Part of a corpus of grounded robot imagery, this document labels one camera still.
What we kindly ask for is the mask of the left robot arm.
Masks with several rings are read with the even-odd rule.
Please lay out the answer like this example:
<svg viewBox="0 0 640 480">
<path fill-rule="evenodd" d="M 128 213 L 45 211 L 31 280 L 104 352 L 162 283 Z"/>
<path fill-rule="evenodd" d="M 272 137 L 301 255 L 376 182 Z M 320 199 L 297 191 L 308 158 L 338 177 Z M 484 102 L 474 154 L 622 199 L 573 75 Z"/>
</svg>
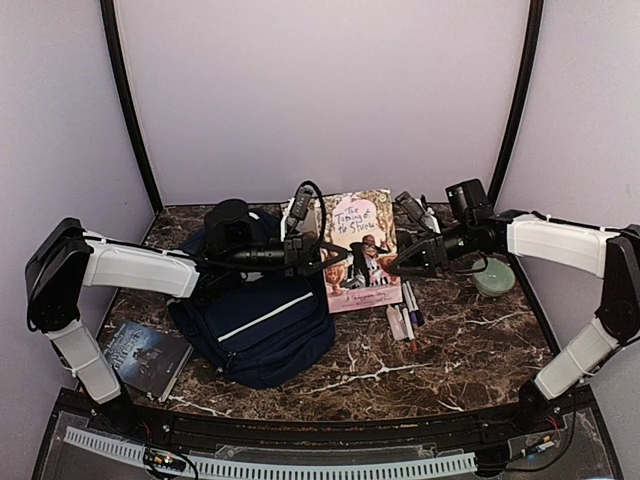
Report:
<svg viewBox="0 0 640 480">
<path fill-rule="evenodd" d="M 276 387 L 318 361 L 335 327 L 322 285 L 320 244 L 313 238 L 257 239 L 245 232 L 215 250 L 130 244 L 62 220 L 25 266 L 27 323 L 44 334 L 101 417 L 120 436 L 141 427 L 121 376 L 85 326 L 88 289 L 150 293 L 168 301 L 176 329 L 230 380 Z"/>
</svg>

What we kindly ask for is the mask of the Taming of the Shrew book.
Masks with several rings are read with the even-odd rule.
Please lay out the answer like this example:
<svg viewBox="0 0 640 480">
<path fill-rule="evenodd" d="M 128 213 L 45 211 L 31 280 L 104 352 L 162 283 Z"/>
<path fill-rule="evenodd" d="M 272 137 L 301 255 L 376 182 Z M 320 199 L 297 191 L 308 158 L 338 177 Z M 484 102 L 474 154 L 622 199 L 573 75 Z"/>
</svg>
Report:
<svg viewBox="0 0 640 480">
<path fill-rule="evenodd" d="M 324 270 L 329 312 L 346 313 L 402 299 L 401 280 L 390 272 L 397 256 L 391 192 L 372 189 L 324 198 L 326 213 L 316 215 L 324 241 L 347 251 Z"/>
</svg>

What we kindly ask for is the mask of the navy blue student backpack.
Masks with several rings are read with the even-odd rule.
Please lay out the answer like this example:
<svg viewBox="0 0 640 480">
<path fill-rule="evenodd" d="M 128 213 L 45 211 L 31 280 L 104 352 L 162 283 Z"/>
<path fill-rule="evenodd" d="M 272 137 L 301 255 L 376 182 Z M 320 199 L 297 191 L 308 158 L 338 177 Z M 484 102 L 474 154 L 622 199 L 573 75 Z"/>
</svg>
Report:
<svg viewBox="0 0 640 480">
<path fill-rule="evenodd" d="M 277 217 L 241 200 L 216 205 L 180 247 L 197 258 L 198 284 L 167 303 L 175 327 L 218 375 L 252 389 L 304 372 L 335 339 L 321 272 L 246 272 L 223 263 L 236 249 L 284 241 L 277 228 Z"/>
</svg>

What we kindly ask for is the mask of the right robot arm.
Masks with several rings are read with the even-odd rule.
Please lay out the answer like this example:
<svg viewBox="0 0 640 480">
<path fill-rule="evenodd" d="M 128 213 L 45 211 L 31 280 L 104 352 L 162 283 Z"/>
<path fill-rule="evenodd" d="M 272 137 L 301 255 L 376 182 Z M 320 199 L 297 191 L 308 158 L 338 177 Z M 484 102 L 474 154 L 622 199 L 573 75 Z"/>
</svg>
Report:
<svg viewBox="0 0 640 480">
<path fill-rule="evenodd" d="M 593 375 L 616 353 L 639 339 L 639 228 L 587 226 L 538 212 L 468 208 L 458 223 L 439 233 L 426 230 L 401 246 L 390 269 L 403 276 L 430 276 L 471 253 L 500 254 L 539 264 L 535 290 L 559 312 L 585 313 L 583 328 L 563 328 L 566 344 L 521 389 L 525 399 L 510 413 L 521 434 L 549 416 L 547 402 Z"/>
</svg>

